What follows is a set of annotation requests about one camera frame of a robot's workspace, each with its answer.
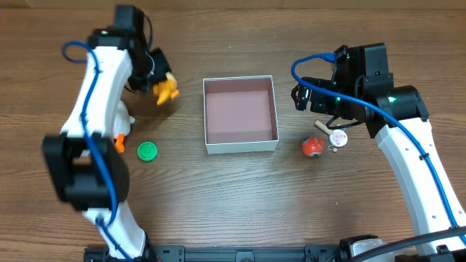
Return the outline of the white plush duck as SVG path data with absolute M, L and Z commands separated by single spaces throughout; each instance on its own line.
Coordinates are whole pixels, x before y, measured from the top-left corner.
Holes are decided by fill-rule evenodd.
M 123 153 L 125 151 L 124 140 L 125 137 L 129 135 L 131 125 L 134 123 L 135 118 L 129 115 L 123 101 L 119 101 L 113 126 L 114 146 L 118 153 Z

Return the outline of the white box pink interior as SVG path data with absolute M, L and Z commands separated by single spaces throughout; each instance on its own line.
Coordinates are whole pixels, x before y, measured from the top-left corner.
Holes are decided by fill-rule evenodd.
M 209 154 L 276 149 L 280 139 L 271 75 L 204 79 L 203 108 Z

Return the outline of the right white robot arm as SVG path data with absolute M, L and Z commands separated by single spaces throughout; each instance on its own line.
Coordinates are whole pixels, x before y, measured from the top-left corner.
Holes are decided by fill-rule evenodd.
M 343 239 L 336 261 L 464 261 L 465 210 L 443 168 L 429 113 L 419 91 L 395 87 L 383 43 L 341 46 L 317 58 L 333 66 L 331 79 L 291 75 L 296 109 L 355 120 L 390 163 L 402 191 L 414 236 L 392 244 L 377 237 Z

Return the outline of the orange dinosaur toy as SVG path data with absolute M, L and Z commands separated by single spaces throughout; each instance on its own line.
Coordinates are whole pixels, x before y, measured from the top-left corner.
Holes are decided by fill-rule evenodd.
M 175 77 L 170 72 L 167 72 L 165 76 L 167 77 L 165 81 L 154 84 L 152 87 L 154 94 L 157 96 L 156 104 L 158 106 L 176 98 L 180 94 Z

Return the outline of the wooden pig rattle drum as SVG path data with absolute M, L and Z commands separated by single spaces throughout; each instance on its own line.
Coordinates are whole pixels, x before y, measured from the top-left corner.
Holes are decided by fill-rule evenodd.
M 330 145 L 328 149 L 336 153 L 339 148 L 345 147 L 348 143 L 348 135 L 345 131 L 337 129 L 330 130 L 322 122 L 317 120 L 314 123 L 314 126 L 318 128 L 321 132 L 325 133 L 328 136 Z

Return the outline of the green round toy wheel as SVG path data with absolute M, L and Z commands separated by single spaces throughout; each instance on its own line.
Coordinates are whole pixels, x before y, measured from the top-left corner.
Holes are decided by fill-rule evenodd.
M 145 162 L 151 162 L 157 158 L 158 148 L 154 143 L 146 141 L 139 145 L 137 153 L 139 159 Z

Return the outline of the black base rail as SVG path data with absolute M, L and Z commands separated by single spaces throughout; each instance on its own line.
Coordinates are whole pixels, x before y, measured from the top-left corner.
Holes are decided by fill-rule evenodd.
M 392 255 L 388 261 L 465 261 L 465 251 L 435 251 L 433 255 Z M 126 261 L 110 256 L 108 248 L 85 248 L 83 261 Z M 161 262 L 239 262 L 239 261 L 350 261 L 337 245 L 307 245 L 305 247 L 195 247 L 168 245 L 152 246 L 133 261 Z

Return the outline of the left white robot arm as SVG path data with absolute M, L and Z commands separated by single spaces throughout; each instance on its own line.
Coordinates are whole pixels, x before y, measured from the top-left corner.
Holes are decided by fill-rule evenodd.
M 158 105 L 179 95 L 170 64 L 152 40 L 149 17 L 133 5 L 117 5 L 113 23 L 82 44 L 86 73 L 74 108 L 61 131 L 42 143 L 58 199 L 80 211 L 106 241 L 102 249 L 87 248 L 85 261 L 158 259 L 127 202 L 130 174 L 117 143 L 127 135 L 117 125 L 132 123 L 122 102 L 125 89 L 152 93 Z

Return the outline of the orange round ball toy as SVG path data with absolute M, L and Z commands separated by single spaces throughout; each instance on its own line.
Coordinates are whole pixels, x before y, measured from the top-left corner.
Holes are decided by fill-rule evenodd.
M 318 157 L 323 153 L 324 143 L 318 136 L 309 136 L 301 143 L 302 152 L 309 157 Z

